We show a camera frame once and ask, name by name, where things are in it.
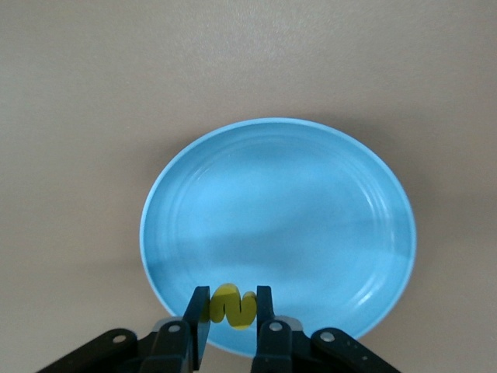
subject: blue plate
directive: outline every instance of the blue plate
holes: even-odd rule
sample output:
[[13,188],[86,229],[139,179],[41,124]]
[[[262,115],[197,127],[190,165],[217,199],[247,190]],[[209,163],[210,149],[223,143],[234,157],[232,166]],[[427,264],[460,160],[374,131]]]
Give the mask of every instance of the blue plate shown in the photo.
[[[355,338],[400,298],[415,222],[392,171],[346,134],[306,120],[222,127],[183,149],[144,206],[141,257],[161,303],[182,315],[193,289],[273,289],[275,312]],[[209,341],[255,353],[255,325],[213,324]]]

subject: yellow object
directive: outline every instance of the yellow object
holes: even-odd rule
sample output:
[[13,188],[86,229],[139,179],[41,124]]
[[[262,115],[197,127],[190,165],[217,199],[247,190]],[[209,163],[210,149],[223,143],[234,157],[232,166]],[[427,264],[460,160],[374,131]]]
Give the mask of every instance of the yellow object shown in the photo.
[[247,329],[257,315],[257,297],[247,291],[240,299],[240,291],[234,284],[223,284],[210,300],[210,319],[221,322],[226,315],[228,323],[235,329]]

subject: beige background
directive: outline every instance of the beige background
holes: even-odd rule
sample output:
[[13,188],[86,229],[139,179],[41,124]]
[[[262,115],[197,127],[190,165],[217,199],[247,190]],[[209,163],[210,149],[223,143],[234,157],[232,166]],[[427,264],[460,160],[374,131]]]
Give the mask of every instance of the beige background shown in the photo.
[[[497,2],[0,3],[1,371],[165,315],[138,249],[155,177],[253,117],[336,127],[412,200],[419,255],[362,339],[403,372],[497,367]],[[203,372],[250,371],[213,347]]]

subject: yellow foam piece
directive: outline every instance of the yellow foam piece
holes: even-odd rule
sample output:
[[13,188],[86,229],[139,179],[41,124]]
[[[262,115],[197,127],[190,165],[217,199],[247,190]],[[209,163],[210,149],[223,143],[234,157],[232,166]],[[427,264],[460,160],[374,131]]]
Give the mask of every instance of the yellow foam piece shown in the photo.
[[223,284],[210,300],[210,320],[221,322],[226,315],[228,323],[235,329],[247,329],[257,315],[257,296],[247,291],[240,298],[240,291],[234,284]]

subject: round blue dish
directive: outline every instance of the round blue dish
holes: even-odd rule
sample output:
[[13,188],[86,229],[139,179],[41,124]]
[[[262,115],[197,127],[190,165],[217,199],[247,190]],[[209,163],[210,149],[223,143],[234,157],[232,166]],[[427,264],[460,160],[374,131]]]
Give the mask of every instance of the round blue dish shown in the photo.
[[[415,222],[401,184],[364,145],[322,124],[264,118],[210,132],[165,167],[140,244],[173,315],[198,285],[269,285],[275,313],[307,335],[333,326],[359,338],[408,283]],[[252,356],[255,339],[255,325],[210,328],[209,341],[236,354]]]

